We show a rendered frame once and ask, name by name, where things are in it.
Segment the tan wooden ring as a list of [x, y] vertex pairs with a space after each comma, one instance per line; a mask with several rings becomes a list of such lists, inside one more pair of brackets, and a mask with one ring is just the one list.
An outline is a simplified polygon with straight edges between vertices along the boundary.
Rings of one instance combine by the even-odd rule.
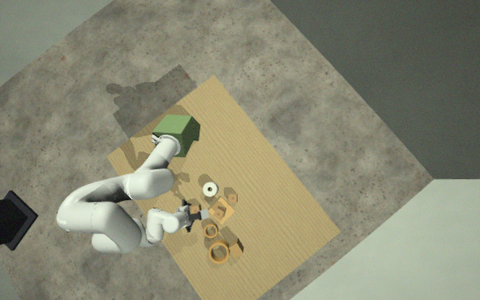
[[[222, 258], [219, 258], [217, 256], [214, 255], [213, 253], [213, 250], [212, 248], [215, 246], [215, 245], [222, 245], [225, 247], [225, 249], [227, 250], [227, 256], [226, 257], [222, 257]], [[216, 264], [222, 264], [224, 263], [228, 258], [229, 258], [229, 253], [230, 253], [230, 250], [229, 250], [229, 244], [227, 243], [227, 241], [225, 240], [222, 240], [222, 239], [219, 239], [219, 240], [216, 240], [213, 245], [211, 245], [210, 249], [209, 249], [209, 257], [211, 259], [212, 262], [216, 263]]]

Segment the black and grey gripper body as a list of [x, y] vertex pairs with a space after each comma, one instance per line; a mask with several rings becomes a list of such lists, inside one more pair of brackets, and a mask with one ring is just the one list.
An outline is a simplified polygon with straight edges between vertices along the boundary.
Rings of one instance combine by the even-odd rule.
[[[188, 216], [188, 214], [191, 214], [190, 208], [189, 208], [188, 205], [187, 205], [187, 206], [184, 206], [184, 207], [181, 207], [181, 208], [183, 208], [183, 209], [180, 209], [180, 208], [179, 208], [179, 209], [180, 209], [181, 211], [185, 212], [185, 213], [187, 214], [187, 216]], [[188, 223], [186, 223], [186, 225], [183, 226], [182, 228], [185, 228], [185, 227], [191, 225], [191, 223], [192, 223], [192, 221], [188, 221]]]

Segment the light tan square board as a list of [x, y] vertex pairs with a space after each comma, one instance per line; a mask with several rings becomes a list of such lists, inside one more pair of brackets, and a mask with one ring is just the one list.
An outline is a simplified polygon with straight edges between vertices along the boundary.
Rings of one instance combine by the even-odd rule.
[[225, 221], [235, 212], [235, 210], [221, 197], [208, 211], [213, 215], [218, 206], [226, 208], [225, 216], [221, 220], [216, 220], [223, 225]]

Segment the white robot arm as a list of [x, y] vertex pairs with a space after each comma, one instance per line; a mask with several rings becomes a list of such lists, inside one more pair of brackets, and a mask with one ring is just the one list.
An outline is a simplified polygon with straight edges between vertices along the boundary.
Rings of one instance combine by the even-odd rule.
[[152, 208], [145, 230], [140, 220], [131, 218], [117, 204], [124, 200], [152, 199], [172, 189], [174, 175], [166, 168], [181, 151], [181, 144], [171, 135], [159, 138], [152, 135], [151, 142], [157, 147], [133, 174], [93, 182], [68, 195], [58, 209], [58, 226], [73, 234], [93, 234], [92, 246], [96, 251], [127, 254], [138, 246], [156, 245], [164, 232], [176, 233], [188, 218], [189, 221], [209, 218], [207, 209], [187, 216], [179, 208], [174, 214]]

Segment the tan hollow ring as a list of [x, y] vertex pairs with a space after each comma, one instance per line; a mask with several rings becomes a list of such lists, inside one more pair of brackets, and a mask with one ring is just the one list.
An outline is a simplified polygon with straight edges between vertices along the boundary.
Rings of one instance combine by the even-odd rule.
[[[211, 234], [208, 233], [207, 228], [208, 228], [209, 226], [215, 227], [215, 229], [216, 229], [216, 234], [215, 234], [215, 235], [214, 235], [214, 234], [211, 235]], [[214, 223], [211, 223], [210, 225], [207, 225], [207, 226], [205, 227], [204, 233], [205, 233], [205, 235], [206, 235], [208, 238], [214, 238], [214, 237], [217, 235], [217, 233], [218, 233], [218, 226], [217, 226], [216, 224], [214, 224]]]

